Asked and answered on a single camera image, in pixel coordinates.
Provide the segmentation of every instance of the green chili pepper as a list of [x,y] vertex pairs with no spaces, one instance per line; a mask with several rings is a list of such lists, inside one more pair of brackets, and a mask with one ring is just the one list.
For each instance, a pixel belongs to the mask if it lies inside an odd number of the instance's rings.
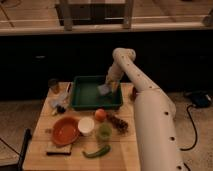
[[111,147],[109,145],[105,145],[103,148],[101,148],[100,150],[98,150],[94,153],[88,154],[85,151],[82,151],[82,153],[87,158],[95,158],[95,157],[100,157],[100,156],[107,154],[110,151],[110,149],[111,149]]

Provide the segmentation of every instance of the green plastic tray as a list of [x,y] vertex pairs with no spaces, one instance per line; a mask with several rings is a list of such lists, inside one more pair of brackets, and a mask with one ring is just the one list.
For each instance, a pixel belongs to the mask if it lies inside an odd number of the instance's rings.
[[77,76],[72,88],[71,106],[75,110],[98,108],[119,109],[123,104],[121,87],[117,92],[101,96],[98,86],[104,84],[105,76]]

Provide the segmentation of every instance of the bowl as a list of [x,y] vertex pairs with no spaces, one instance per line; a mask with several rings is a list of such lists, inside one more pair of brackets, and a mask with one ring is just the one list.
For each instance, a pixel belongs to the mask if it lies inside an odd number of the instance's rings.
[[53,126],[52,142],[57,146],[73,143],[79,136],[78,121],[73,117],[63,117]]

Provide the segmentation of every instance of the dark background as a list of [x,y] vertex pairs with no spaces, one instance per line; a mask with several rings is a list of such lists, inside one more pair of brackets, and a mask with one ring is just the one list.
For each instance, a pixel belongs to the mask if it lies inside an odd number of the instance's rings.
[[213,31],[158,31],[0,37],[0,99],[46,96],[49,78],[105,75],[116,47],[165,91],[213,89]]

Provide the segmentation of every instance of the tomato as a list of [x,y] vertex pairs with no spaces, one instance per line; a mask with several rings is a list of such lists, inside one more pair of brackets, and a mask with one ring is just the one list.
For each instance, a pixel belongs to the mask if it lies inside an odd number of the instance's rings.
[[95,119],[99,122],[103,122],[106,119],[107,113],[104,109],[97,109],[95,111]]

